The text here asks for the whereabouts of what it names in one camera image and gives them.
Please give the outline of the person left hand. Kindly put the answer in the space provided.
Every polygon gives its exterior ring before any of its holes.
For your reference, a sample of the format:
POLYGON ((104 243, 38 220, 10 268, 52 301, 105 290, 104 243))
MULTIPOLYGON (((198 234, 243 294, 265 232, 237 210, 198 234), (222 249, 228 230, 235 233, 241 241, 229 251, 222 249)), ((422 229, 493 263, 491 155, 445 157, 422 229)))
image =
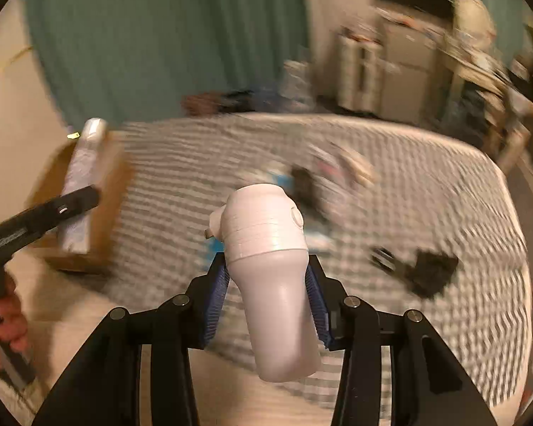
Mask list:
POLYGON ((27 319, 21 300, 16 293, 16 283, 7 272, 4 274, 5 294, 0 299, 0 342, 6 342, 17 353, 27 355, 29 348, 27 319))

